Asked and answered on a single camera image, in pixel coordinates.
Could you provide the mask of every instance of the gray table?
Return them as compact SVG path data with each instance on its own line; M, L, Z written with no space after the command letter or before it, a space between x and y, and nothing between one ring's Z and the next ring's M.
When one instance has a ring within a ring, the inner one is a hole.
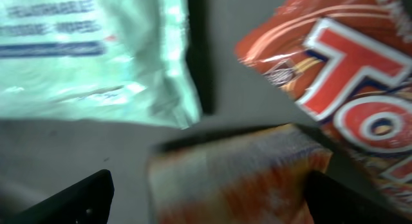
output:
M209 131L289 122L316 126L284 93L239 64L233 54L235 44L284 0L190 2L195 31L191 62L210 59L210 64L193 68L192 74L206 110L214 107L214 114L184 131L89 121L0 122L0 214L19 212L109 169L116 189L109 223L149 223L146 162L162 143ZM345 157L333 157L329 174L383 203Z

